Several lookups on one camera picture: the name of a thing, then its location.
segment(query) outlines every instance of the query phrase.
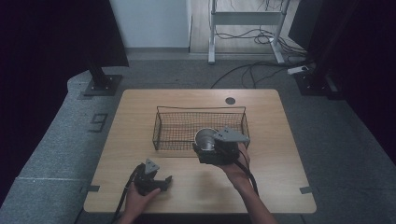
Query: gray carpet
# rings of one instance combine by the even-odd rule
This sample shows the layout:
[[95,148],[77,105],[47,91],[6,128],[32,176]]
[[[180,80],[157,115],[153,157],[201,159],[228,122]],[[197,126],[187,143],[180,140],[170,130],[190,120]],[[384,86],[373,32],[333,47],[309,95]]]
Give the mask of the gray carpet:
[[[26,163],[0,210],[0,223],[73,223],[84,204],[111,122],[126,89],[209,89],[243,60],[133,60],[130,68],[105,68],[123,80],[115,96],[80,97],[91,80],[79,74],[46,135]],[[258,66],[255,79],[279,68]],[[217,89],[252,88],[244,69],[225,77]],[[302,96],[286,71],[264,79],[259,89],[278,90],[318,211],[276,214],[279,223],[396,223],[396,167],[345,101]],[[107,114],[101,132],[92,123]],[[221,223],[223,217],[143,216],[140,223]],[[82,212],[77,223],[108,223],[111,214]],[[228,223],[246,223],[246,216]]]

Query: metal wire basket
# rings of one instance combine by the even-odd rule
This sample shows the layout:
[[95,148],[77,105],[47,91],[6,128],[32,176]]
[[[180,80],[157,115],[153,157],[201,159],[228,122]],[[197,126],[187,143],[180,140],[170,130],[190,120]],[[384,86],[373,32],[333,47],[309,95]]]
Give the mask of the metal wire basket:
[[199,130],[221,130],[225,126],[249,137],[246,108],[157,106],[152,142],[156,150],[192,150]]

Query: hand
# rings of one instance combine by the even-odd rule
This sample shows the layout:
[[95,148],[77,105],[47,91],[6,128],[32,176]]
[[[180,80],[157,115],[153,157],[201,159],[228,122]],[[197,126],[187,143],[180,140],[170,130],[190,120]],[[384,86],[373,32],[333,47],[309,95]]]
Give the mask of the hand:
[[[241,151],[239,154],[238,160],[248,168],[250,163],[250,157],[248,155],[248,150],[243,143],[238,143],[239,150]],[[220,165],[224,173],[227,175],[228,179],[233,184],[233,187],[237,190],[241,190],[243,188],[251,187],[249,178],[241,168],[237,165],[230,164],[230,165]]]
[[142,196],[137,191],[134,182],[131,183],[126,195],[125,210],[120,218],[119,223],[132,223],[140,214],[143,213],[149,202],[161,192],[155,189],[146,196]]

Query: wooden table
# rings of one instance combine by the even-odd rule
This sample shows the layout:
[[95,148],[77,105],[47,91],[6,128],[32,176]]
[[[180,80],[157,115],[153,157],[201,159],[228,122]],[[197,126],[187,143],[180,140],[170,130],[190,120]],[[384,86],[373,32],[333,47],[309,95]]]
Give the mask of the wooden table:
[[87,212],[114,212],[129,175],[146,158],[161,169],[155,179],[173,176],[168,191],[146,213],[246,213],[239,194],[226,175],[194,156],[166,157],[154,149],[152,135],[157,106],[245,106],[250,135],[248,153],[260,196],[272,213],[314,213],[312,193],[302,194],[308,182],[279,95],[275,90],[127,90],[111,126],[93,177],[99,191],[89,192]]

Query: power strip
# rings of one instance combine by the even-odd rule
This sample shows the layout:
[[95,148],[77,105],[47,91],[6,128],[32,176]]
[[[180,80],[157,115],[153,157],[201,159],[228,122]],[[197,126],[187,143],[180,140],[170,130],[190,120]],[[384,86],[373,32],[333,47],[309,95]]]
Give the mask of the power strip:
[[295,67],[295,68],[288,69],[288,74],[294,75],[294,74],[307,72],[307,71],[309,71],[307,66],[301,66],[301,67]]

